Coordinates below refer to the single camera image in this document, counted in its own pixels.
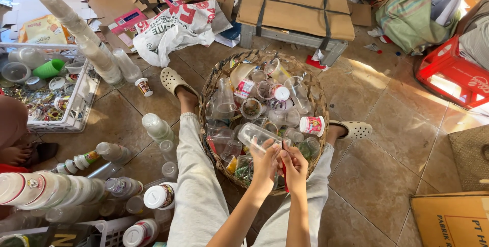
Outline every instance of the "white plastic crate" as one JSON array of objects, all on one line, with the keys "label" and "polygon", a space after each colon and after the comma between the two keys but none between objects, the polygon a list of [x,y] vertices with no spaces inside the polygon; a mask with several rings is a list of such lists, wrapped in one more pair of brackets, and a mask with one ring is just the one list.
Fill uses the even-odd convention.
[{"label": "white plastic crate", "polygon": [[[18,49],[23,46],[30,46],[43,49],[48,55],[63,51],[62,55],[68,58],[82,56],[78,47],[74,44],[19,44],[19,43],[2,43],[0,48],[6,52]],[[78,76],[73,94],[68,101],[68,106],[63,117],[58,121],[28,121],[30,132],[50,133],[50,132],[82,132],[87,123],[90,109],[95,98],[100,83],[100,77],[89,76],[89,70],[92,69],[89,61],[85,61],[82,72]]]},{"label": "white plastic crate", "polygon": [[[82,222],[82,224],[90,224],[94,225],[95,228],[102,234],[102,238],[100,240],[100,247],[121,247],[122,245],[122,236],[127,228],[131,227],[136,223],[140,218],[136,216],[124,217],[114,220],[97,220],[97,221],[89,221]],[[11,234],[34,234],[34,233],[45,233],[48,227],[20,230],[20,231],[12,231],[12,232],[4,232],[0,233],[0,237],[11,235]]]}]

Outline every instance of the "white plastic bag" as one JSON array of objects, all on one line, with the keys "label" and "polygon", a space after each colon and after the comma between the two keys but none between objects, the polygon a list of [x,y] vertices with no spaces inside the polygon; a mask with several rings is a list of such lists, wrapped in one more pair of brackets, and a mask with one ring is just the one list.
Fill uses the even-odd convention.
[{"label": "white plastic bag", "polygon": [[215,34],[232,27],[216,0],[183,4],[163,10],[135,25],[132,40],[139,55],[154,66],[166,67],[168,54],[189,45],[210,45]]}]

